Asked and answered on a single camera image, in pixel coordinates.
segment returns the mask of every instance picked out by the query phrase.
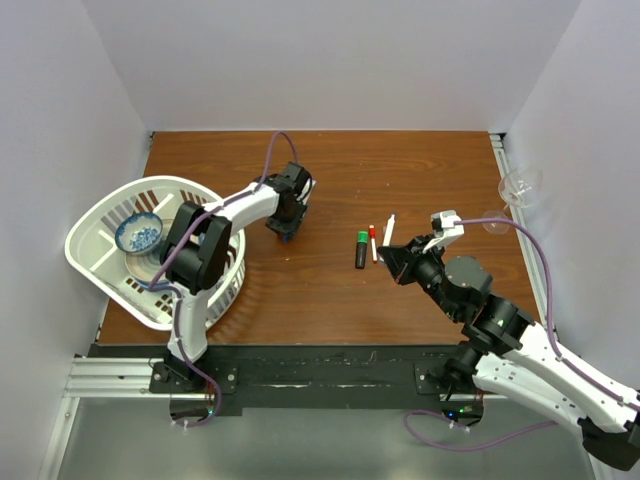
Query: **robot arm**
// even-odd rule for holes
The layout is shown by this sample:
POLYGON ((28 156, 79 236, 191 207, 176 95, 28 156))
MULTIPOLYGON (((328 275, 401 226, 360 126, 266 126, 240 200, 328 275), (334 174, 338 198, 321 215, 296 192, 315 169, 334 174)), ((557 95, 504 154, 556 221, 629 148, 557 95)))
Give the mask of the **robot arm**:
POLYGON ((230 238, 262 218, 266 218, 267 227, 285 241, 293 238, 306 214, 313 186, 307 170, 289 163, 283 173, 266 178, 260 187, 255 181, 220 202, 198 205, 187 201, 180 206, 160 251, 163 263, 196 219, 215 210, 193 232, 200 237, 200 243, 187 242, 166 272, 167 279, 182 297, 178 317, 174 317, 167 364, 184 377, 183 381, 192 375, 182 362, 175 326, 179 325, 179 338, 187 357, 196 362, 207 349, 207 304, 224 274, 230 238))
POLYGON ((606 385, 619 402, 556 358, 544 328, 516 305, 494 295, 493 281, 472 257, 444 263, 444 247, 464 234, 454 211, 432 216, 433 234, 378 252, 396 283, 417 282, 455 323, 462 323, 461 353, 437 376, 448 385, 475 385, 503 394, 581 434, 599 460, 629 470, 640 458, 640 405, 634 389, 605 376, 560 346, 563 359, 606 385))

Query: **red marker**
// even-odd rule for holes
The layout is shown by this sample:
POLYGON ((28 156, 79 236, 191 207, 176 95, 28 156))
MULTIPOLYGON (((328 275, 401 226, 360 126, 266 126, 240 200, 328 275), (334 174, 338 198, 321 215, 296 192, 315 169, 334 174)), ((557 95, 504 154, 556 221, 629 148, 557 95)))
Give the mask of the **red marker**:
POLYGON ((369 225, 369 236, 371 237, 371 256, 373 263, 378 263, 378 252, 376 251, 376 229, 369 225))

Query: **gray floor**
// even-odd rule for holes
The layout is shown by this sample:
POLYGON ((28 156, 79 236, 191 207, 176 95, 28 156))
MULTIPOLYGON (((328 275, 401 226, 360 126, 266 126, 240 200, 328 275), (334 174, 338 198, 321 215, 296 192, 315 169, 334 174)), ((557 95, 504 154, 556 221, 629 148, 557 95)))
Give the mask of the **gray floor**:
MULTIPOLYGON (((402 412, 246 410, 185 435, 167 400, 83 400, 59 478, 65 479, 593 479, 578 442, 558 427, 479 453, 418 443, 402 412)), ((493 400, 470 434, 423 416, 433 440, 472 445, 543 421, 493 400)))

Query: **brown wood surface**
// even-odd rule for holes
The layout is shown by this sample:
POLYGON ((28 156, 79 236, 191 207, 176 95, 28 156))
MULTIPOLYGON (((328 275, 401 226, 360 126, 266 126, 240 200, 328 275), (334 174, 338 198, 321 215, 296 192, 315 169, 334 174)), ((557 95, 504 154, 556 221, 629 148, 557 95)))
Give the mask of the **brown wood surface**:
MULTIPOLYGON (((281 243, 262 222, 247 232, 247 277, 209 330, 210 343, 457 343, 452 324, 417 285, 396 286, 382 264, 354 268, 356 236, 397 212, 394 244, 430 232, 431 213, 477 218, 501 208, 498 168, 485 132, 293 132, 300 163, 317 187, 296 239, 281 243)), ((270 132, 158 133, 145 175, 177 175, 226 196, 262 171, 270 132)), ((275 149, 272 172, 291 153, 275 149)), ((494 290, 536 313, 513 230, 469 226, 448 255, 473 255, 494 290)), ((101 344, 166 343, 110 302, 101 344)))

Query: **white wall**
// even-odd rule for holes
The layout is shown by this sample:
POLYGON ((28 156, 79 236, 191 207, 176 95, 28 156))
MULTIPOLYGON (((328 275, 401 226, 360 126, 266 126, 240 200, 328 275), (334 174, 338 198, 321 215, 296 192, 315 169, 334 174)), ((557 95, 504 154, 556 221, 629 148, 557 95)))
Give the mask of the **white wall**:
POLYGON ((635 388, 638 25, 637 0, 583 0, 506 137, 512 161, 544 170, 546 199, 527 221, 550 256, 561 340, 635 388))
POLYGON ((134 178, 146 133, 79 0, 0 16, 0 478, 38 474, 75 352, 105 298, 63 253, 73 223, 134 178))
POLYGON ((149 129, 504 131, 579 0, 83 0, 149 129))

